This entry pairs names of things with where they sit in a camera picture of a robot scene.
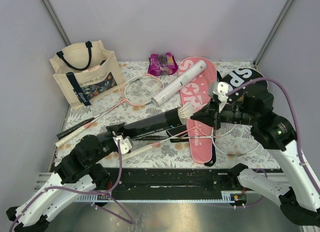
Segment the white shuttlecock mid table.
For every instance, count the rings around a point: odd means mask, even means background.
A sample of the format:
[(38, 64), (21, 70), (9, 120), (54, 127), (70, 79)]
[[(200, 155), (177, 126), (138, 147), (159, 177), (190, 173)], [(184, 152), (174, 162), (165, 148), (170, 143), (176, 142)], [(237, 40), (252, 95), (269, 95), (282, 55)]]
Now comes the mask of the white shuttlecock mid table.
[(177, 110), (180, 119), (189, 119), (195, 112), (196, 109), (190, 101)]

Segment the black shuttlecock tube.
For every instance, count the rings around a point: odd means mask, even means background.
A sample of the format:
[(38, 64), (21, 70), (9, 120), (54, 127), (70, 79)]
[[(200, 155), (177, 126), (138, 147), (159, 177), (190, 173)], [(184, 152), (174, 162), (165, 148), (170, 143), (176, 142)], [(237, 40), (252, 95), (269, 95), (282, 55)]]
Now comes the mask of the black shuttlecock tube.
[(179, 108), (180, 107), (177, 107), (132, 123), (123, 122), (115, 125), (108, 125), (106, 127), (106, 132), (98, 134), (97, 138), (99, 141), (103, 141), (115, 135), (122, 135), (134, 140), (157, 132), (183, 126), (186, 124), (186, 119), (179, 118)]

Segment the white shuttlecock tube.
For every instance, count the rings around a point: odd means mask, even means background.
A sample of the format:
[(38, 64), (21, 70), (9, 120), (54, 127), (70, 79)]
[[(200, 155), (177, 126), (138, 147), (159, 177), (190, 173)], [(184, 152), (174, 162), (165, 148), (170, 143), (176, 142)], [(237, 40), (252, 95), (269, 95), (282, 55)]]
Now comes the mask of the white shuttlecock tube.
[(162, 106), (168, 101), (175, 93), (183, 89), (190, 81), (195, 79), (200, 73), (207, 68), (204, 60), (199, 60), (193, 66), (184, 71), (168, 86), (164, 87), (156, 95), (151, 98), (151, 102), (157, 107)]

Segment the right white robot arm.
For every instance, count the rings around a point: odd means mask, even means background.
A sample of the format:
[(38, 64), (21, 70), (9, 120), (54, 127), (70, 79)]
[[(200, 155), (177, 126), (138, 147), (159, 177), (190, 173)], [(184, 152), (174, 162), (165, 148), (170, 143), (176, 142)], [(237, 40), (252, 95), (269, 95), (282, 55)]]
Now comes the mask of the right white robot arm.
[(257, 82), (244, 87), (243, 101), (229, 104), (228, 84), (212, 83), (210, 101), (191, 119), (214, 129), (222, 123), (250, 126), (250, 134), (277, 161), (289, 185), (275, 182), (242, 163), (227, 171), (223, 183), (233, 190), (243, 187), (261, 194), (295, 225), (319, 227), (320, 181), (302, 152), (296, 126), (274, 113), (274, 96), (266, 87)]

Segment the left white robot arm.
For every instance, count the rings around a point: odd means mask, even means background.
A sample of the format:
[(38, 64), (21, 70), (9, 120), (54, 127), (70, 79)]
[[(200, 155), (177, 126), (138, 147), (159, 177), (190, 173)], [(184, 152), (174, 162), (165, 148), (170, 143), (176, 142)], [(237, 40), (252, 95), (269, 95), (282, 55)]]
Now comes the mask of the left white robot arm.
[(109, 174), (100, 160), (117, 152), (119, 162), (133, 148), (131, 138), (111, 131), (84, 136), (54, 168), (44, 185), (24, 204), (6, 211), (12, 222), (11, 232), (44, 232), (49, 223), (80, 196), (110, 196), (122, 176), (119, 166), (116, 181), (109, 183)]

